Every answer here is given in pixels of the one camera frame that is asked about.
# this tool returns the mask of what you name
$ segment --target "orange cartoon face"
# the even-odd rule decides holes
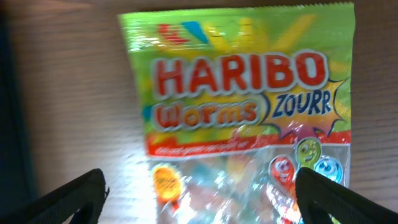
[[[294,177],[293,162],[286,155],[275,157],[269,165],[269,173],[282,185],[290,185]]]

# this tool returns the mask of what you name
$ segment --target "black object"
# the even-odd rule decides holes
[[[0,215],[37,199],[3,4],[0,1]]]
[[[100,169],[93,169],[12,214],[2,224],[61,224],[74,214],[70,224],[98,223],[109,190]]]
[[[333,224],[330,215],[341,224],[398,223],[398,213],[360,196],[309,168],[301,168],[298,171],[296,194],[305,224]]]

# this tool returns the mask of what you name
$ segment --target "cartoon face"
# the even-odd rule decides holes
[[[319,160],[314,170],[338,184],[343,180],[343,166],[335,158]]]
[[[269,173],[280,184],[290,184],[294,176],[293,162],[287,156],[277,156],[271,161]]]
[[[301,167],[313,169],[313,165],[321,157],[321,144],[316,138],[305,138],[298,143],[296,148],[297,162]]]

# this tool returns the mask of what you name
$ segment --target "brown wooden surface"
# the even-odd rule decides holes
[[[99,167],[112,190],[101,223],[154,222],[118,14],[298,2],[316,1],[8,0],[40,193]],[[393,0],[356,3],[351,188],[398,212],[397,11]]]

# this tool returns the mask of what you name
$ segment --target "haribo package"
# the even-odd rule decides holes
[[[348,186],[352,4],[120,21],[158,223],[302,223],[301,167]]]

